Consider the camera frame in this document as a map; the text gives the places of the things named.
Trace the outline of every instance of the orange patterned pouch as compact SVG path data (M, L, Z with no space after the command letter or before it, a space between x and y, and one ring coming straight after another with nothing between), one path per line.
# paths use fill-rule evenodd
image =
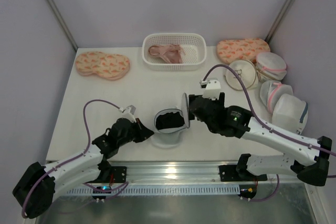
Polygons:
M258 53L270 51L268 44L259 38L225 39L217 45L217 56L225 64L235 60L249 60L256 63Z
M75 65L82 76L97 74L108 80L118 80L130 70L130 60L126 56L97 51L80 54Z

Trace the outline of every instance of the white wall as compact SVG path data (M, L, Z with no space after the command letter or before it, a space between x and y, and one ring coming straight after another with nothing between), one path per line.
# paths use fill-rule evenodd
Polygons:
M309 104L304 134L333 139L336 151L336 0L296 0L277 31L271 48L288 64L285 83ZM330 174L336 158L330 157ZM336 206L336 179L324 188L330 213Z
M140 46L157 32L265 38L284 0L55 0L79 47Z
M22 223L12 190L45 159L73 49L45 0L0 0L1 223Z

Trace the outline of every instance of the white plastic basket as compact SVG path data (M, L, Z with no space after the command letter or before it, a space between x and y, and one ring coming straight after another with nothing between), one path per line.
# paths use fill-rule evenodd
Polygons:
M182 64L168 64L161 58L153 58L148 54L148 49L154 45L180 45ZM151 34L142 44L142 59L152 70L157 71L189 71L202 66L206 59L206 44L198 34Z

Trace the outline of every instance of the white table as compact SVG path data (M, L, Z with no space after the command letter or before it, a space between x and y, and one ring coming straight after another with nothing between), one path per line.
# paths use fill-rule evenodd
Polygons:
M220 63L215 47L207 48L205 65L197 71L160 72L148 69L141 57L141 48L80 48L77 55L86 51L103 51L122 54L130 58L131 70L120 80L108 81L96 75L83 77L75 69L69 78L63 103L59 111L47 160L55 161L78 152L87 144L82 109L91 99L104 99L118 106L134 105L142 123L153 129L153 118L162 109L180 106L182 94L202 94L199 81L215 64ZM245 95L231 89L223 78L223 69L216 69L210 77L217 77L225 92L225 106L238 105L248 109ZM258 115L270 120L270 114L260 101L259 89L249 90L252 104ZM94 140L121 116L114 107L96 102L87 107L87 119ZM115 161L235 161L243 153L278 155L279 152L264 145L212 134L206 125L192 121L191 127L182 133L182 143L172 149L160 149L151 141L129 143L119 149Z

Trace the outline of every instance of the purple cable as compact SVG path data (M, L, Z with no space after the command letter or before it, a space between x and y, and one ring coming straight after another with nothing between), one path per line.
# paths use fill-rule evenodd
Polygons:
M23 205L22 205L21 215L22 215L22 217L23 217L24 219L27 219L27 218L28 218L28 216L26 215L27 204L28 204L28 201L29 201L30 197L32 196L33 191L34 191L35 188L37 187L37 185L38 185L39 183L41 183L41 181L42 181L45 177L47 177L50 173L52 173L53 171L55 171L55 170L57 170L58 168L60 168L62 165L68 164L68 163L70 163L71 161L74 161L74 160L80 158L81 156L83 156L83 155L88 151L88 149L90 148L90 144L91 144L91 136L90 136L90 131L89 131L89 127L88 127L88 123L87 123L87 119L86 119L86 107L87 107L90 103L93 103L93 102L104 102L104 103L107 103L107 104L109 104L109 105L112 105L112 106L116 107L117 109L120 109L120 107L117 106L117 105L115 105L114 103L109 102L109 101L106 101L106 100L101 100L101 99L94 99L94 100L88 101L88 102L84 105L84 107L83 107L83 119L84 119L85 129L86 129L86 132L87 132L87 134L88 134L88 144L87 144L86 148L84 149L83 153L78 154L77 156L75 156L75 157L73 157L73 158L70 158L70 159L68 159L68 160L65 160L64 162L62 162L62 163L56 165L55 168L52 168L52 169L50 169L49 171L47 171L46 173L44 173L44 174L42 175L41 178L39 178L39 179L35 182L35 184L34 184L34 185L32 186L32 188L30 189L29 193L27 194L26 199L25 199L25 201L24 201L24 203L23 203Z
M287 140L290 140L290 141L292 141L292 142L294 142L294 143L301 144L301 145L303 145L303 146L306 146L306 147L309 147L309 148L312 148L312 149L315 149L315 150L319 150L319 151L328 153L328 154L330 154L330 155L336 157L336 153L335 153L335 152L332 152L332 151L330 151L330 150L327 150L327 149L324 149L324 148L321 148L321 147L317 147L317 146L314 146L314 145L307 144L307 143L305 143L305 142L303 142L303 141L297 140L297 139L292 138L292 137L290 137L290 136L286 136L286 135L282 134L281 132L278 132L278 131L276 131L276 130L273 130L271 127L269 127L267 124L265 124L265 123L264 123L264 122L257 116L256 112L254 111L254 109L253 109L253 107L252 107L252 103L251 103L250 96L248 95L248 93L247 93L247 89L246 89L245 85L243 84L241 78L240 78L239 75L238 75L232 68L230 68L229 66L224 65L224 64L214 65L214 66L208 71L208 73L206 73L206 75L205 75L203 81L205 81L206 78L209 76L209 74L210 74L215 68L218 68L218 67L223 67L223 68L226 68L226 69L230 70L230 72L237 78L237 80L239 81L239 83L240 83L240 85L241 85L241 87L242 87L242 89L243 89L243 92L245 93L245 96L246 96L246 99L247 99L248 106L250 107L250 110L251 110L253 116L254 116L255 119L258 121L258 123L261 124L264 128L266 128L266 129L269 130L270 132L275 133L275 134L277 134L278 136L281 136L281 137L283 137L283 138L285 138L285 139L287 139ZM327 176L327 177L328 177L328 178L336 178L336 175L329 175L329 176Z
M117 189L119 189L122 186L124 186L124 187L119 192L117 192L115 195L112 195L111 197L106 198L105 201L118 197L126 189L126 187L128 186L128 182L125 182L122 185L120 185L120 186L118 186L118 187L116 187L116 188L114 188L112 190L102 190L104 193L108 193L110 191L117 190ZM99 189L96 189L93 186L89 186L89 187L92 187L95 191L100 191ZM82 208L86 207L87 205L89 205L91 203L94 203L94 202L96 202L96 201L95 200L91 200L91 201L85 203L84 205L80 206L79 208L76 208L73 211L70 211L70 212L61 212L61 211L59 211L57 213L60 214L60 215L70 215L70 214L73 214L74 212L76 212L76 211L78 211L78 210L80 210L80 209L82 209Z
M279 175L277 174L277 187L274 189L273 193L271 193L269 196L267 196L266 198L263 198L263 199L250 199L248 200L247 198L242 198L244 200L247 200L247 201L251 201L251 202L263 202L263 201L266 201L272 197L275 196L275 194L277 194L278 190L279 190L279 186L280 186L280 178L279 178Z

